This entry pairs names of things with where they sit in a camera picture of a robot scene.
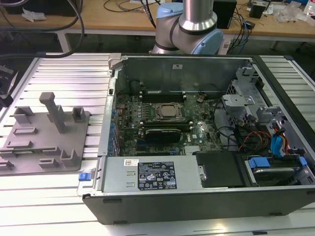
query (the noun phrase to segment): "blue tab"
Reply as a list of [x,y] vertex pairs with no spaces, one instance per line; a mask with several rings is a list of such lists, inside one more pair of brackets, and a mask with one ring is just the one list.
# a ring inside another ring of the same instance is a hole
[[270,150],[278,158],[282,158],[280,149],[282,147],[283,139],[280,136],[273,135],[271,139]]
[[305,160],[305,158],[303,156],[300,156],[300,162],[302,166],[307,166],[307,161]]
[[253,157],[248,161],[251,169],[270,167],[267,157]]
[[80,173],[79,174],[79,181],[90,181],[91,180],[91,173]]

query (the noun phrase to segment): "desk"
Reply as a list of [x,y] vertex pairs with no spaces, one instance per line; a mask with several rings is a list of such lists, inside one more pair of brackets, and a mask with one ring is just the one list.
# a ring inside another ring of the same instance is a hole
[[[238,9],[240,4],[246,3],[246,0],[238,0]],[[122,35],[155,35],[155,29],[143,13],[135,12],[110,12],[103,8],[104,0],[84,0],[82,18],[84,21],[86,33],[90,34],[122,34]],[[114,1],[109,2],[107,7],[119,10]],[[126,3],[126,8],[133,8],[135,4]],[[156,16],[157,6],[151,5],[152,15]],[[242,9],[239,13],[246,20],[254,22],[255,28],[252,31],[250,39],[273,40],[273,41],[300,41],[315,42],[315,27],[306,22],[288,22],[278,23],[274,16],[262,16],[261,19],[249,18],[249,12]],[[73,20],[73,17],[47,16],[46,21],[37,21],[31,23],[21,15],[8,15],[8,19],[17,27],[61,27]],[[0,15],[0,25],[7,25],[5,19]],[[229,29],[222,29],[224,33],[224,43],[220,49],[220,54],[226,54],[230,41],[238,35],[240,26],[237,21],[231,22]],[[77,22],[73,27],[56,32],[61,47],[64,52],[71,50],[67,39],[67,33],[80,33],[80,24]]]

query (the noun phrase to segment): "white label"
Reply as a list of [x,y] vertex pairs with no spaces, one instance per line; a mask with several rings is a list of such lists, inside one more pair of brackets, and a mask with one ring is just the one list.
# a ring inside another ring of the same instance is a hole
[[175,69],[175,70],[181,70],[181,69],[183,69],[183,65],[182,65],[182,64],[174,64],[174,65],[173,65],[173,69]]
[[124,166],[138,166],[139,159],[125,159]]
[[167,181],[167,182],[166,182],[166,185],[174,185],[174,184],[176,184],[175,181]]

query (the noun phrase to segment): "gray plastic part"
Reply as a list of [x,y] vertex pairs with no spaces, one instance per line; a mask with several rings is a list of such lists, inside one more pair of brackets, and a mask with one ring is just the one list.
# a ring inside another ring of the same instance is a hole
[[78,161],[80,161],[74,149],[72,150],[71,155],[67,155],[65,150],[62,150],[61,155],[60,155],[60,160],[63,162],[63,164],[66,167],[74,166],[78,163]]
[[[28,125],[15,122],[3,148],[0,149],[2,161],[9,161],[12,167],[1,168],[0,176],[80,169],[90,113],[80,107],[75,108],[81,114],[80,122],[75,122],[72,112],[63,112],[61,108],[58,110],[57,116],[63,116],[63,133],[59,133],[55,123],[50,122],[47,113],[27,116],[30,121]],[[18,135],[14,133],[16,130],[34,129],[37,132],[20,132]]]
[[39,160],[39,166],[41,168],[53,168],[59,166],[58,162],[52,157],[52,158],[41,158]]
[[[64,112],[63,112],[62,106],[61,105],[57,105],[57,110],[58,110],[59,116],[61,116],[61,118],[64,120]],[[49,113],[47,114],[47,116],[48,116],[48,119],[50,120],[50,122],[53,123],[54,120],[51,118]]]
[[27,128],[21,128],[21,129],[14,129],[13,133],[15,135],[24,135],[24,134],[36,134],[37,129],[35,127],[27,127]]
[[72,109],[72,117],[74,122],[84,122],[85,121],[85,112],[83,107],[74,107]]
[[14,165],[11,162],[9,162],[7,160],[0,159],[0,171],[1,170],[11,170],[13,166]]
[[63,133],[64,130],[64,117],[60,114],[55,102],[55,95],[53,92],[42,92],[39,101],[44,104],[49,112],[49,120],[53,121],[59,131],[59,133]]
[[53,148],[47,148],[46,150],[43,150],[43,153],[46,156],[52,156],[52,155],[60,155],[61,151],[59,147],[53,147]]
[[7,143],[7,148],[30,148],[33,143],[30,140],[10,141]]
[[19,124],[30,124],[29,116],[34,116],[30,107],[18,107],[13,114]]

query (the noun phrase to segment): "electronic device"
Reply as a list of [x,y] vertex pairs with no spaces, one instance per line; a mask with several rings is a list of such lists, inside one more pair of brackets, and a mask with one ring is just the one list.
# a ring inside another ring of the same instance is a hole
[[261,18],[262,13],[267,8],[266,3],[255,1],[252,3],[251,11],[250,11],[250,17],[252,18]]
[[[72,0],[79,8],[79,0]],[[1,0],[3,3],[16,2],[15,0]],[[42,12],[45,15],[76,16],[72,7],[64,0],[29,0],[25,4],[17,7],[6,7],[8,14],[22,14],[23,8],[28,11]]]
[[315,132],[274,63],[108,57],[97,168],[80,179],[93,179],[83,202],[100,223],[279,216],[315,202]]

